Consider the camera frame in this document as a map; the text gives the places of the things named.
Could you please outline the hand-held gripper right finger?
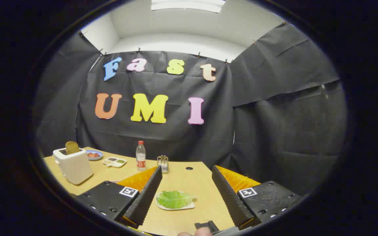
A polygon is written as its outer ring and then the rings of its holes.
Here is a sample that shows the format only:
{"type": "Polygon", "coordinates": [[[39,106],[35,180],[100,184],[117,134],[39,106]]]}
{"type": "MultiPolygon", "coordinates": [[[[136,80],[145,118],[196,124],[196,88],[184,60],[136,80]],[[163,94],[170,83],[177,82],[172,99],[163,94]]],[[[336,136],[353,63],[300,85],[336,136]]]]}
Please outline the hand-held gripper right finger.
{"type": "Polygon", "coordinates": [[[284,213],[301,198],[275,181],[259,183],[218,165],[212,167],[212,180],[239,230],[284,213]]]}

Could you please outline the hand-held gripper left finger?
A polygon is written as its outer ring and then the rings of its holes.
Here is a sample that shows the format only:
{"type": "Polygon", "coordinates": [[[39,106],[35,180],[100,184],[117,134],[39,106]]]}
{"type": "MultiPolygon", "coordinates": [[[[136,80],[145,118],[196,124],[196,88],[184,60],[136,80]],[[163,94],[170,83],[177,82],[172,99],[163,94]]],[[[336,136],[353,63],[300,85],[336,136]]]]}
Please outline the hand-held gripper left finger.
{"type": "Polygon", "coordinates": [[[153,167],[118,183],[103,181],[76,199],[105,218],[138,228],[143,225],[161,181],[161,168],[153,167]]]}

